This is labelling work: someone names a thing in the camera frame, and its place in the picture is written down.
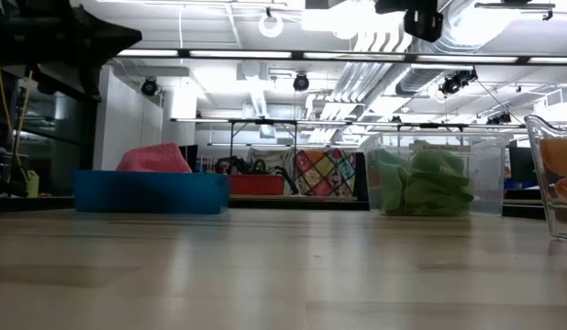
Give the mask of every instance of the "plastic container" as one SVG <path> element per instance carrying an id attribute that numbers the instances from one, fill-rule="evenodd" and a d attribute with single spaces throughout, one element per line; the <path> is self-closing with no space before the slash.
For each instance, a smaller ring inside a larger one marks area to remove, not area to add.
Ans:
<path id="1" fill-rule="evenodd" d="M 550 234 L 567 238 L 567 127 L 535 115 L 525 120 Z"/>
<path id="2" fill-rule="evenodd" d="M 500 215 L 506 134 L 389 132 L 368 138 L 371 209 L 386 215 Z"/>
<path id="3" fill-rule="evenodd" d="M 230 180 L 222 174 L 78 170 L 78 212 L 216 215 L 228 208 Z"/>
<path id="4" fill-rule="evenodd" d="M 277 196 L 284 194 L 284 178 L 275 175 L 231 175 L 231 194 Z"/>

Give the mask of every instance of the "ceiling light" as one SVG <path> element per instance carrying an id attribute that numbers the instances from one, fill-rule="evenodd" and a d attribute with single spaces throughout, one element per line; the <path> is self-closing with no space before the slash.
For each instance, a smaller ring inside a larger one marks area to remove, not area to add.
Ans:
<path id="1" fill-rule="evenodd" d="M 190 50 L 193 58 L 291 59 L 290 51 Z"/>
<path id="2" fill-rule="evenodd" d="M 518 57 L 514 56 L 454 56 L 454 55 L 418 55 L 417 62 L 445 62 L 445 63 L 514 63 Z"/>
<path id="3" fill-rule="evenodd" d="M 371 126 L 371 127 L 396 127 L 399 123 L 379 123 L 379 122 L 353 122 L 357 126 Z"/>
<path id="4" fill-rule="evenodd" d="M 100 3 L 111 3 L 111 4 L 143 4 L 143 5 L 151 5 L 151 6 L 159 6 L 159 5 L 170 5 L 170 6 L 179 6 L 179 5 L 194 5 L 194 6 L 223 6 L 223 4 L 229 4 L 231 6 L 244 6 L 244 7 L 265 7 L 271 6 L 273 8 L 282 8 L 282 9 L 290 9 L 288 4 L 285 1 L 246 1 L 246 0 L 96 0 Z"/>
<path id="5" fill-rule="evenodd" d="M 456 64 L 412 64 L 412 69 L 424 70 L 472 70 L 472 65 L 456 65 Z"/>
<path id="6" fill-rule="evenodd" d="M 481 124 L 471 124 L 467 126 L 468 128 L 498 128 L 498 129 L 503 129 L 503 128 L 526 128 L 526 126 L 524 125 L 481 125 Z"/>
<path id="7" fill-rule="evenodd" d="M 171 49 L 125 49 L 117 57 L 177 57 L 177 50 Z"/>
<path id="8" fill-rule="evenodd" d="M 336 141 L 335 143 L 340 144 L 340 145 L 348 145 L 348 146 L 355 146 L 355 147 L 359 146 L 359 141 Z"/>
<path id="9" fill-rule="evenodd" d="M 403 61 L 405 55 L 375 54 L 358 52 L 307 52 L 307 60 L 343 60 L 343 61 Z"/>
<path id="10" fill-rule="evenodd" d="M 326 10 L 306 9 L 302 13 L 302 29 L 332 32 L 339 39 L 351 39 L 359 31 L 385 33 L 402 24 L 403 12 L 377 15 L 371 5 L 369 1 L 343 1 Z"/>
<path id="11" fill-rule="evenodd" d="M 345 126 L 347 122 L 341 121 L 325 121 L 325 120 L 298 120 L 298 125 L 329 125 L 329 126 Z"/>
<path id="12" fill-rule="evenodd" d="M 172 121 L 180 123 L 228 123 L 228 119 L 209 118 L 172 118 Z"/>
<path id="13" fill-rule="evenodd" d="M 567 57 L 533 57 L 528 60 L 531 64 L 567 64 Z"/>
<path id="14" fill-rule="evenodd" d="M 275 25 L 273 27 L 265 26 L 265 21 L 268 18 L 275 19 Z M 261 19 L 259 20 L 259 32 L 261 32 L 263 36 L 267 38 L 276 38 L 277 36 L 282 34 L 283 31 L 284 31 L 284 20 L 282 19 L 281 16 L 275 14 L 272 15 L 271 13 L 268 15 L 261 16 Z"/>
<path id="15" fill-rule="evenodd" d="M 522 9 L 522 10 L 549 10 L 556 8 L 555 4 L 527 4 L 520 1 L 507 3 L 476 3 L 475 8 L 483 9 Z"/>

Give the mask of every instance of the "transparent bin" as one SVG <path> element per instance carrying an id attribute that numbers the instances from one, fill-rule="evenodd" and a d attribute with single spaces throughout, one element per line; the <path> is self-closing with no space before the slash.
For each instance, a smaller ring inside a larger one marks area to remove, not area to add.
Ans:
<path id="1" fill-rule="evenodd" d="M 508 135 L 388 132 L 361 149 L 371 209 L 386 215 L 500 215 Z"/>
<path id="2" fill-rule="evenodd" d="M 567 238 L 567 123 L 547 123 L 536 115 L 525 121 L 550 234 Z"/>

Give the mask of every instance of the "yellow object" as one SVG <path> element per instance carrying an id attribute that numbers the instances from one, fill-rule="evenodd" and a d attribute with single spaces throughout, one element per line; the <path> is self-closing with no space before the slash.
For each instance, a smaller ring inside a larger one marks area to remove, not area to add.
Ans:
<path id="1" fill-rule="evenodd" d="M 37 198 L 39 196 L 39 176 L 33 170 L 27 171 L 27 194 L 28 198 Z"/>

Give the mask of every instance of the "table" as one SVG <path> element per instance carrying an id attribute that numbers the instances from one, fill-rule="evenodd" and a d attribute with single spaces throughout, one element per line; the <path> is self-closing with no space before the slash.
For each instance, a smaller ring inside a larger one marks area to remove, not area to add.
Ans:
<path id="1" fill-rule="evenodd" d="M 0 330 L 567 329 L 539 220 L 0 214 Z"/>

